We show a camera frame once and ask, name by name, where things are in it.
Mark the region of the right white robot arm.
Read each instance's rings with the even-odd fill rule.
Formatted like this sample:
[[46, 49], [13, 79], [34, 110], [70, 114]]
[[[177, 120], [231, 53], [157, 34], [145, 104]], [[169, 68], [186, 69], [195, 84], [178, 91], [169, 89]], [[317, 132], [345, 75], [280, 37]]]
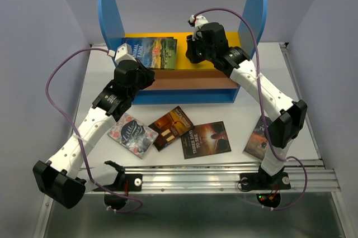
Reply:
[[307, 104], [283, 94], [263, 74], [258, 64], [239, 46], [230, 46], [224, 27], [217, 22], [189, 22], [194, 28], [186, 38], [186, 56], [193, 64], [209, 61], [214, 68], [246, 90], [260, 105], [262, 118], [271, 123], [264, 128], [269, 148], [258, 172], [241, 176], [245, 191], [267, 189], [282, 183], [284, 162], [291, 142], [303, 128]]

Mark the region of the brown Edward Tulane book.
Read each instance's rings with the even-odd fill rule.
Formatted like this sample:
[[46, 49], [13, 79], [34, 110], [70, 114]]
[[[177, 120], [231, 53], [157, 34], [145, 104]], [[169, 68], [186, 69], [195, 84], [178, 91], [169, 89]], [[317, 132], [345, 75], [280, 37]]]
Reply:
[[157, 151], [162, 151], [182, 135], [192, 130], [194, 124], [181, 107], [177, 106], [155, 120], [149, 127], [158, 133], [153, 145]]

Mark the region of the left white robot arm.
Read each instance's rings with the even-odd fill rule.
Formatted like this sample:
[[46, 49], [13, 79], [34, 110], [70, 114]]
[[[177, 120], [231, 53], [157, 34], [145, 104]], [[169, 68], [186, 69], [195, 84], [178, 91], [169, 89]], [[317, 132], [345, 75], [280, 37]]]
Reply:
[[79, 175], [79, 170], [89, 165], [87, 154], [131, 107], [138, 92], [154, 83], [154, 77], [154, 71], [138, 60], [119, 62], [113, 79], [92, 102], [81, 125], [73, 127], [73, 135], [46, 162], [34, 165], [39, 190], [65, 208], [73, 208], [93, 189], [109, 193], [120, 189], [125, 184], [125, 169], [113, 161], [88, 168], [86, 177]]

